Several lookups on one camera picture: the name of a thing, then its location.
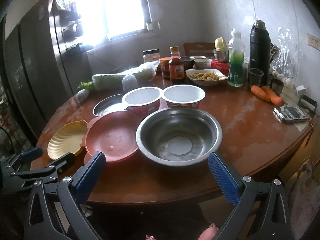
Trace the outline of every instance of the green vegetable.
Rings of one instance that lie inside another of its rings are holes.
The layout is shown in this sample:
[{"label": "green vegetable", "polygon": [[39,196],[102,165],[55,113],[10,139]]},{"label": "green vegetable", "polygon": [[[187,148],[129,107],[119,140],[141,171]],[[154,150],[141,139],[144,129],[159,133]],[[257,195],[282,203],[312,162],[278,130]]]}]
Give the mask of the green vegetable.
[{"label": "green vegetable", "polygon": [[146,62],[139,67],[125,70],[116,74],[96,74],[92,76],[92,81],[96,91],[121,88],[122,79],[124,76],[132,74],[138,81],[141,82],[151,81],[156,75],[156,68],[160,61]]},{"label": "green vegetable", "polygon": [[81,82],[81,85],[78,86],[78,91],[82,90],[82,89],[87,89],[89,91],[94,91],[94,84],[92,81],[88,81],[88,82]]}]

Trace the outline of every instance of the plastic bag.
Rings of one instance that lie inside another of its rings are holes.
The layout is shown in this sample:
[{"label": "plastic bag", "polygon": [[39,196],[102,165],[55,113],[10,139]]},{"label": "plastic bag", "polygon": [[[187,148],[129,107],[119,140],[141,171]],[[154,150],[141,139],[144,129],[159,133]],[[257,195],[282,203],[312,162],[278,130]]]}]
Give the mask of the plastic bag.
[{"label": "plastic bag", "polygon": [[146,62],[139,67],[125,70],[116,74],[96,74],[92,76],[94,88],[100,92],[103,90],[111,90],[120,88],[122,86],[122,79],[124,76],[132,74],[139,82],[151,81],[156,75],[156,69],[160,64],[160,60]]},{"label": "plastic bag", "polygon": [[299,50],[294,45],[293,38],[289,29],[278,28],[278,40],[280,43],[280,52],[271,63],[271,68],[285,78],[293,78],[294,66],[297,63]]}]

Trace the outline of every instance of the window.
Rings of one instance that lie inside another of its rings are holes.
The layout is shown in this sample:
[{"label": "window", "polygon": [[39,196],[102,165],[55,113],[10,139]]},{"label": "window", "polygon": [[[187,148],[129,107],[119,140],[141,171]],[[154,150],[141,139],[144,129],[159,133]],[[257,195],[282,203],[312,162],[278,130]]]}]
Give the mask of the window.
[{"label": "window", "polygon": [[148,0],[76,0],[84,42],[96,46],[147,30]]}]

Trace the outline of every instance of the black thermos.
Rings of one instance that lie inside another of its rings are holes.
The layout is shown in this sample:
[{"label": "black thermos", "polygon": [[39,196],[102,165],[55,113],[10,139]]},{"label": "black thermos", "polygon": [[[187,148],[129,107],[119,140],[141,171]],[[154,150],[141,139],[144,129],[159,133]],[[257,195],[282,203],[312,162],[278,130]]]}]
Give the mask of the black thermos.
[{"label": "black thermos", "polygon": [[263,21],[255,20],[250,34],[250,64],[249,68],[263,71],[261,85],[266,86],[270,68],[271,40]]}]

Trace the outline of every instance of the glass jar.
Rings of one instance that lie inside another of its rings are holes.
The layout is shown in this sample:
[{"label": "glass jar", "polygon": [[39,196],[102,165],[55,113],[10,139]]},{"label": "glass jar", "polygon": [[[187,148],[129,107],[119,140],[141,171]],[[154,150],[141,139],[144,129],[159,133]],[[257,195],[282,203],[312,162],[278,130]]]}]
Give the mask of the glass jar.
[{"label": "glass jar", "polygon": [[163,79],[170,80],[169,61],[171,57],[163,57],[160,59],[161,73]]},{"label": "glass jar", "polygon": [[169,61],[170,80],[172,84],[184,83],[184,65],[180,57],[179,47],[170,47],[171,60]]},{"label": "glass jar", "polygon": [[150,50],[143,51],[144,63],[151,62],[151,61],[157,61],[159,59],[160,59],[159,49],[150,49]]}]

